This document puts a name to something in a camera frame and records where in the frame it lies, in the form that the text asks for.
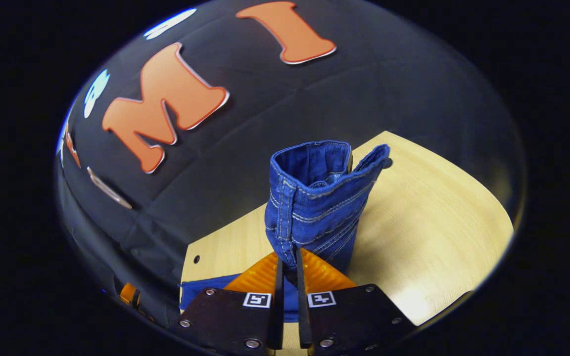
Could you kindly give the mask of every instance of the wrinkled fabric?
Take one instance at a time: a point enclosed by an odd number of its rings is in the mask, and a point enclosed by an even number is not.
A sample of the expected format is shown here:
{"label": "wrinkled fabric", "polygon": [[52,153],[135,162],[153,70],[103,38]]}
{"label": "wrinkled fabric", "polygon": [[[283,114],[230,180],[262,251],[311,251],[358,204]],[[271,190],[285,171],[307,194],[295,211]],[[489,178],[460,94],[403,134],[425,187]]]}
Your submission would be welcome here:
{"label": "wrinkled fabric", "polygon": [[[238,275],[224,275],[222,277],[202,279],[201,281],[182,282],[182,299],[179,308],[185,311],[192,300],[204,288],[224,288]],[[283,312],[283,320],[285,322],[298,322],[298,289],[287,279],[283,279]]]}
{"label": "wrinkled fabric", "polygon": [[379,145],[350,172],[347,142],[308,142],[272,155],[265,232],[288,270],[296,268],[298,246],[346,272],[360,215],[389,153]]}

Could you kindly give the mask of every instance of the orange letter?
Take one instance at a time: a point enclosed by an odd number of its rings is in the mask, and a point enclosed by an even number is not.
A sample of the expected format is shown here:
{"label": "orange letter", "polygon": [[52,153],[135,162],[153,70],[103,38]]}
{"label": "orange letter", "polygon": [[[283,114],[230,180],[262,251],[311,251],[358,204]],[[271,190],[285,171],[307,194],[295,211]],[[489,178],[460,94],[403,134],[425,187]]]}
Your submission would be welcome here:
{"label": "orange letter", "polygon": [[142,101],[118,97],[102,118],[102,129],[111,130],[140,159],[142,170],[152,173],[164,159],[160,145],[149,146],[138,135],[174,144],[177,135],[164,104],[177,113],[177,126],[194,129],[226,103],[228,90],[213,88],[179,55],[181,43],[173,43],[142,67]]}
{"label": "orange letter", "polygon": [[67,148],[70,149],[70,153],[72,153],[72,157],[76,161],[76,164],[79,165],[79,168],[81,168],[81,161],[79,160],[79,154],[76,152],[76,149],[74,149],[74,141],[72,140],[72,135],[70,135],[69,122],[65,123],[65,144],[67,145]]}
{"label": "orange letter", "polygon": [[334,43],[318,36],[292,10],[295,6],[288,1],[268,2],[243,9],[237,17],[251,17],[265,26],[283,47],[281,60],[287,64],[299,64],[333,53]]}

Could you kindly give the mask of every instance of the orange object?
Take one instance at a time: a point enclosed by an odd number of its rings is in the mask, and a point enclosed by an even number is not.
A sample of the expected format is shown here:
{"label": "orange object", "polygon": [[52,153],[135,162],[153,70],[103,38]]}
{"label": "orange object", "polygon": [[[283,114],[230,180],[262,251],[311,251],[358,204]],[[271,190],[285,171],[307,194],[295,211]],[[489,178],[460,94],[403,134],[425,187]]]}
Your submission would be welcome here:
{"label": "orange object", "polygon": [[136,297],[137,291],[138,289],[134,287],[133,284],[125,284],[125,286],[122,287],[122,291],[120,291],[120,300],[122,300],[124,304],[137,309],[140,306],[140,293],[138,293],[138,296]]}
{"label": "orange object", "polygon": [[72,157],[76,161],[76,164],[79,165],[81,168],[81,161],[79,160],[79,154],[74,149],[74,141],[72,140],[72,135],[70,134],[70,123],[65,124],[65,144],[67,148],[70,149],[70,153],[72,153]]}
{"label": "orange object", "polygon": [[346,275],[314,255],[314,253],[304,248],[301,248],[300,252],[303,256],[305,293],[320,293],[357,287],[357,284],[346,277]]}
{"label": "orange object", "polygon": [[276,268],[278,256],[276,252],[263,257],[244,273],[233,279],[224,289],[237,292],[271,293],[276,286]]}
{"label": "orange object", "polygon": [[253,18],[263,25],[281,44],[281,60],[299,64],[335,51],[335,44],[321,38],[296,14],[293,2],[268,2],[248,7],[237,13],[239,18]]}
{"label": "orange object", "polygon": [[113,131],[140,159],[142,170],[152,173],[164,159],[160,145],[149,146],[138,135],[165,144],[177,141],[167,108],[177,113],[177,126],[195,128],[226,103],[225,88],[206,83],[179,54],[181,43],[173,43],[151,57],[142,67],[142,101],[118,97],[102,118],[102,129]]}

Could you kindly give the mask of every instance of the blue denim cloth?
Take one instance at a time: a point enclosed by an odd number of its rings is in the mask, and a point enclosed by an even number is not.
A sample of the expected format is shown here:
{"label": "blue denim cloth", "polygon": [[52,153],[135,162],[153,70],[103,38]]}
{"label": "blue denim cloth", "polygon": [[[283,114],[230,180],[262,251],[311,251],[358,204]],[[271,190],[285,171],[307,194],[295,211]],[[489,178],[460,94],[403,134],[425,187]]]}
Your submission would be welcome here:
{"label": "blue denim cloth", "polygon": [[308,142],[274,153],[265,232],[288,270],[296,268],[296,244],[346,272],[360,214],[389,153],[388,145],[377,146],[351,172],[346,142]]}
{"label": "blue denim cloth", "polygon": [[[238,275],[224,275],[217,278],[202,279],[201,281],[182,282],[182,300],[179,308],[185,311],[192,300],[204,288],[224,288]],[[287,279],[283,279],[283,312],[283,320],[285,322],[298,322],[298,289]]]}

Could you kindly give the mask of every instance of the screw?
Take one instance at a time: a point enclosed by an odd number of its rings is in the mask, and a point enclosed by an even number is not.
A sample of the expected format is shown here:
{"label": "screw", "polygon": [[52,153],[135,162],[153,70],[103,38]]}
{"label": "screw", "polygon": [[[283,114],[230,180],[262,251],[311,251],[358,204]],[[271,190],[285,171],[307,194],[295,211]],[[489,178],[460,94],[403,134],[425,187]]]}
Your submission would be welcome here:
{"label": "screw", "polygon": [[256,349],[257,347],[261,346],[261,343],[258,340],[250,339],[246,340],[246,346],[251,349]]}
{"label": "screw", "polygon": [[325,339],[321,341],[321,347],[330,347],[333,345],[333,340]]}

